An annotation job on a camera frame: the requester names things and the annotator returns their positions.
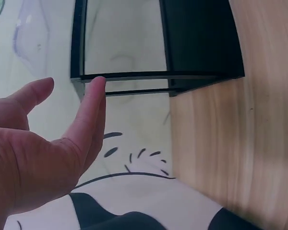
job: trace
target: wooden board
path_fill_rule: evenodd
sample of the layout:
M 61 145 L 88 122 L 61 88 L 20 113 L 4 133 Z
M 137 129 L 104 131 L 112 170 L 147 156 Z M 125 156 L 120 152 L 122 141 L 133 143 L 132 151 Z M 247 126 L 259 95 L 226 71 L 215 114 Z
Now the wooden board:
M 288 0 L 231 0 L 246 78 L 171 99 L 176 177 L 288 230 Z

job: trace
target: glass panel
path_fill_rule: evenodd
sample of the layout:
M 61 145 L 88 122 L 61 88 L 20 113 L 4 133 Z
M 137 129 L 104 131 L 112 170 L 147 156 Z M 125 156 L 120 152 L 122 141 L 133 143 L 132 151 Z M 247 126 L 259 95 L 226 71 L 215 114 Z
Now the glass panel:
M 85 74 L 167 70 L 159 0 L 88 0 Z

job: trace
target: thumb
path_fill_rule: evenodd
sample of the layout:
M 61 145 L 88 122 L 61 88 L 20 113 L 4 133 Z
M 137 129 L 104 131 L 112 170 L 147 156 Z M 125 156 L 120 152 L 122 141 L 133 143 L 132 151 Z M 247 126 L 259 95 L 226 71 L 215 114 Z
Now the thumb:
M 52 78 L 36 80 L 25 85 L 8 98 L 16 100 L 28 114 L 35 106 L 41 104 L 51 95 L 53 88 L 54 81 Z

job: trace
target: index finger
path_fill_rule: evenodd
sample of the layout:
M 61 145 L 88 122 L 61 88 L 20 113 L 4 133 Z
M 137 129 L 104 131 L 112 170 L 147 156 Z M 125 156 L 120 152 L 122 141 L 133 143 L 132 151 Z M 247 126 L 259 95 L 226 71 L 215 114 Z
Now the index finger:
M 92 137 L 95 132 L 99 112 L 99 105 L 105 95 L 106 80 L 97 77 L 87 86 L 85 96 L 81 102 L 77 116 L 71 126 L 63 135 L 78 149 L 80 159 L 85 160 L 90 149 Z

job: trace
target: light wood surface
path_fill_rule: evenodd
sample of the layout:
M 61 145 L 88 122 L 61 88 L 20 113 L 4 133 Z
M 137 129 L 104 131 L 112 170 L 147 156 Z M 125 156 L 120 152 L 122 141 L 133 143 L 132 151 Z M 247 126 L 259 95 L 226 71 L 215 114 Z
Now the light wood surface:
M 246 78 L 171 99 L 176 177 L 288 230 L 288 0 L 231 0 Z

